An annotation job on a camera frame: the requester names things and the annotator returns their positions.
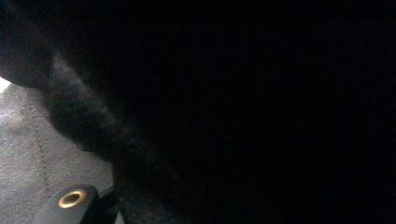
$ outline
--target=dark fabric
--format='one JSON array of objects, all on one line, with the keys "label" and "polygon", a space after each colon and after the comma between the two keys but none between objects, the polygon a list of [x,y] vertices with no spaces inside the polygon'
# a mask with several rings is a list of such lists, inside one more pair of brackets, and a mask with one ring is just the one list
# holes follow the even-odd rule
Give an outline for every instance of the dark fabric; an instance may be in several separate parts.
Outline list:
[{"label": "dark fabric", "polygon": [[1,224],[32,223],[47,199],[70,185],[112,186],[110,164],[55,131],[32,91],[11,85],[0,93]]}]

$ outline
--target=black fur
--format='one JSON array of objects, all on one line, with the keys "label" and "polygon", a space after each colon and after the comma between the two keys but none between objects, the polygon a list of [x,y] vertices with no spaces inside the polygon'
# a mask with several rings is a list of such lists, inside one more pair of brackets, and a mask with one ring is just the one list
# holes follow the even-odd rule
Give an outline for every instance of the black fur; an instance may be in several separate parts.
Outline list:
[{"label": "black fur", "polygon": [[191,222],[396,221],[394,25],[74,7],[48,30],[53,123],[113,162],[129,221],[133,188]]}]

